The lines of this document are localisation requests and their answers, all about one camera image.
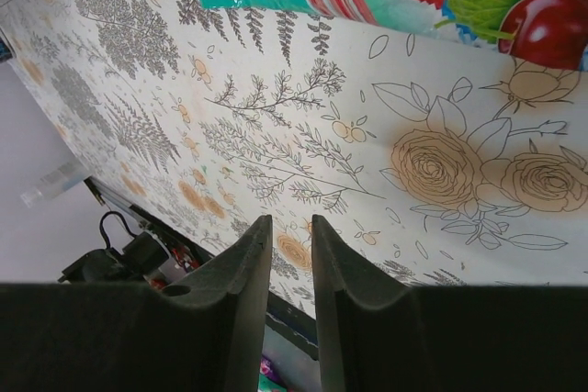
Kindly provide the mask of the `clear plastic bottle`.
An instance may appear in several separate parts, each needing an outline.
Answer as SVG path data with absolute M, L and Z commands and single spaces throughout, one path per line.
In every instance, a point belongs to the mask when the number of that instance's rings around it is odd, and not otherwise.
M 54 171 L 45 174 L 36 185 L 24 192 L 20 198 L 27 207 L 42 201 L 50 201 L 76 185 L 82 183 L 91 173 L 78 160 L 65 162 Z

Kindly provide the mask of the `green Spring candy bag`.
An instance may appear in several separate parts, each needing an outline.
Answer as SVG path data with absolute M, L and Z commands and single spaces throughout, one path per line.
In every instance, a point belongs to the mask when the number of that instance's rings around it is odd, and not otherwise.
M 258 379 L 258 392 L 288 392 L 288 388 L 279 377 L 272 362 L 262 357 L 260 362 L 260 371 Z

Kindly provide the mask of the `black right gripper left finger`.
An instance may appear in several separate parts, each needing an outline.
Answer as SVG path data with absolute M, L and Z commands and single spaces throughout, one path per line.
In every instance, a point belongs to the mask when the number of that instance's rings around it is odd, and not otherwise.
M 4 284 L 4 391 L 254 391 L 272 219 L 181 281 Z

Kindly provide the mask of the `floral table mat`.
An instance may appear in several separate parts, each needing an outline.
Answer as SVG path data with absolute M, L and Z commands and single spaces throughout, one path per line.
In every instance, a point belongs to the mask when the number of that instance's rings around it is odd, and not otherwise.
M 344 19 L 199 0 L 1 0 L 15 68 L 92 175 L 210 252 L 311 218 L 408 285 L 585 285 L 587 76 Z

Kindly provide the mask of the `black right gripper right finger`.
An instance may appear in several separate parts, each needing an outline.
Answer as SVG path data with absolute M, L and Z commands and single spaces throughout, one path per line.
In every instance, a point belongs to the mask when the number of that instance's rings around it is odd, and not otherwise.
M 407 286 L 312 219 L 326 391 L 584 391 L 579 286 Z

